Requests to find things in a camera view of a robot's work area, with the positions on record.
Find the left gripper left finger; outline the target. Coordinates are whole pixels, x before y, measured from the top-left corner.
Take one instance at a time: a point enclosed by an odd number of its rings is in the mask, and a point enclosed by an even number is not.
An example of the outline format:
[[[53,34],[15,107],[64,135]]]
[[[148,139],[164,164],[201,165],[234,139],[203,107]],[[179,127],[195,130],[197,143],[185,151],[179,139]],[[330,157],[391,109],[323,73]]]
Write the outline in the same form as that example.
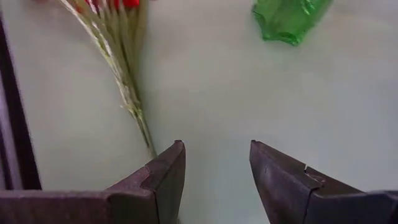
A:
[[[1,191],[1,223],[177,223],[186,149],[176,140],[134,173],[100,191]]]

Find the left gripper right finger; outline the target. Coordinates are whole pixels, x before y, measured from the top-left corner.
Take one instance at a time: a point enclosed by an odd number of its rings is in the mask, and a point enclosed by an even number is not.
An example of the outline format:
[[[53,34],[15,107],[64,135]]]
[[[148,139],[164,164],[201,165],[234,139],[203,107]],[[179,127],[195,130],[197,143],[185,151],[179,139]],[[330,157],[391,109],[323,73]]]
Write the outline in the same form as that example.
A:
[[[397,224],[397,191],[363,192],[260,141],[249,161],[271,224]]]

